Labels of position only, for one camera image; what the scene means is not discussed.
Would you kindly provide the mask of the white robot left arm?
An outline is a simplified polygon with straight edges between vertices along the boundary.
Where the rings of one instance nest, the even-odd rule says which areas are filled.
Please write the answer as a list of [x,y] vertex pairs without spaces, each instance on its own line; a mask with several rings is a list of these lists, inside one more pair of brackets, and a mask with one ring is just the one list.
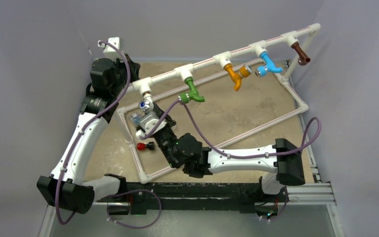
[[127,67],[131,81],[138,80],[141,65],[126,54],[128,63],[119,58],[100,58],[92,63],[91,82],[86,87],[77,125],[57,166],[49,176],[40,176],[37,188],[48,205],[84,214],[91,205],[110,197],[121,202],[127,197],[127,188],[121,185],[125,178],[106,174],[102,178],[85,181],[84,175],[90,157],[101,134],[110,123],[117,105],[110,107],[127,82]]

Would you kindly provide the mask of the white faucet chrome knob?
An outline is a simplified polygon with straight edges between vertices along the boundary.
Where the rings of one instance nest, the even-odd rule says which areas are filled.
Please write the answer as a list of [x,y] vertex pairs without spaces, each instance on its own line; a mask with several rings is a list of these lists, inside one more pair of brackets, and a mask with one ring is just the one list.
[[138,104],[139,110],[145,114],[150,113],[154,109],[154,103],[152,100],[152,94],[150,92],[145,92],[143,94],[142,100]]

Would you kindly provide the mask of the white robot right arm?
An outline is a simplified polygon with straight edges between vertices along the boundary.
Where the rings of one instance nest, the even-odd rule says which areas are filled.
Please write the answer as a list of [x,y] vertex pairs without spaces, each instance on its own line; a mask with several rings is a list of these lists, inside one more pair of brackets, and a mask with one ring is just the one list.
[[267,173],[257,188],[260,199],[269,201],[283,186],[305,184],[302,151],[285,138],[259,148],[220,150],[204,146],[190,133],[177,137],[172,130],[176,122],[158,105],[154,115],[166,125],[151,137],[165,156],[171,168],[182,168],[193,178],[203,178],[227,171],[257,170]]

